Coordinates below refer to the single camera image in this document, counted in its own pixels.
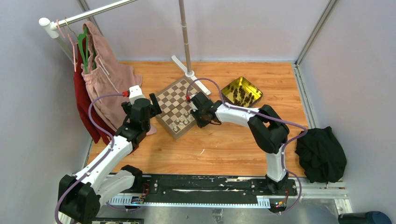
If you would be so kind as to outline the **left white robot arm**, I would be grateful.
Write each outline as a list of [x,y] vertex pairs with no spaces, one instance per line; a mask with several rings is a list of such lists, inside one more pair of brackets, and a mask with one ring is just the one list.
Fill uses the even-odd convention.
[[61,223],[63,213],[80,224],[90,224],[100,208],[118,193],[128,189],[132,193],[143,187],[142,172],[127,165],[111,178],[107,175],[127,155],[131,154],[147,136],[150,119],[162,113],[154,93],[149,99],[125,91],[130,101],[121,104],[126,117],[111,135],[109,145],[85,168],[74,176],[65,175],[59,182],[58,202],[55,208],[55,222]]

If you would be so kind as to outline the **wooden chess board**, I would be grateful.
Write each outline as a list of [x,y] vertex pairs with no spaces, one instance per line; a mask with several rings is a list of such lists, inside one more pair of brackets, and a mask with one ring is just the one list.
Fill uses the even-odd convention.
[[185,98],[190,83],[191,81],[183,76],[155,94],[162,110],[156,118],[176,140],[197,125],[190,114],[192,108]]

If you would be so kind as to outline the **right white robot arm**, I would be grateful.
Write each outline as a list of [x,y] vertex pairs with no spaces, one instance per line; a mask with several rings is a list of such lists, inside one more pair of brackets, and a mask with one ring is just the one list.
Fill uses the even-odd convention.
[[282,147],[287,141],[290,130],[281,122],[271,106],[246,108],[223,103],[220,100],[213,102],[202,92],[187,95],[185,98],[192,107],[190,114],[199,128],[208,124],[221,125],[222,123],[248,127],[256,144],[266,154],[267,190],[273,195],[284,191],[289,175],[284,167]]

